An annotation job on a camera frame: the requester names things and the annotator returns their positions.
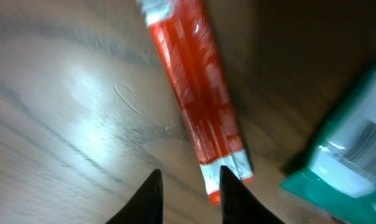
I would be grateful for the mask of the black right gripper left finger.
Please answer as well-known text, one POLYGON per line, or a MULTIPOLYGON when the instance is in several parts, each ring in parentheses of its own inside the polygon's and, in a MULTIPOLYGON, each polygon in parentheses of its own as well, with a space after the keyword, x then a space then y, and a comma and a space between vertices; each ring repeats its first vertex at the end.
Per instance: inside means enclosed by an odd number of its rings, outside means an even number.
POLYGON ((162 224, 163 184, 159 169, 154 169, 139 189, 106 224, 162 224))

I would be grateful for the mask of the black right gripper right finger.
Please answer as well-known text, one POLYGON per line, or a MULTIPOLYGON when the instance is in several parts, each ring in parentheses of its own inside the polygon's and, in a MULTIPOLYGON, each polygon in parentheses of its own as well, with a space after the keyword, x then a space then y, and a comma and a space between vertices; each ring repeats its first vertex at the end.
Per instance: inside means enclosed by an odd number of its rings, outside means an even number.
POLYGON ((223 224, 284 224, 227 167, 220 168, 223 224))

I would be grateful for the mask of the green product pouch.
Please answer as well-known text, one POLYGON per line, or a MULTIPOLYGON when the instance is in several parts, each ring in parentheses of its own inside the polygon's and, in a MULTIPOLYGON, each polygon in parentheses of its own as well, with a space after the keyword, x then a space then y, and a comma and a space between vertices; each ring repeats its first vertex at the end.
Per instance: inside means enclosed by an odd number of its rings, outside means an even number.
POLYGON ((349 223, 376 223, 376 61, 322 125, 282 188, 349 223))

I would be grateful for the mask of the red sachet stick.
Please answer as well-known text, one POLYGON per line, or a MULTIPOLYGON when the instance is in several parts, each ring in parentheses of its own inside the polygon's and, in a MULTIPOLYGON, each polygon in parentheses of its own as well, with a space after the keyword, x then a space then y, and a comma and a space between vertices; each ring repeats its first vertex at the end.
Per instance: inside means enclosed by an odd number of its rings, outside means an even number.
POLYGON ((152 34, 188 130, 205 189, 212 204, 221 202, 220 168, 239 180, 253 169, 235 119, 204 2, 137 0, 152 34))

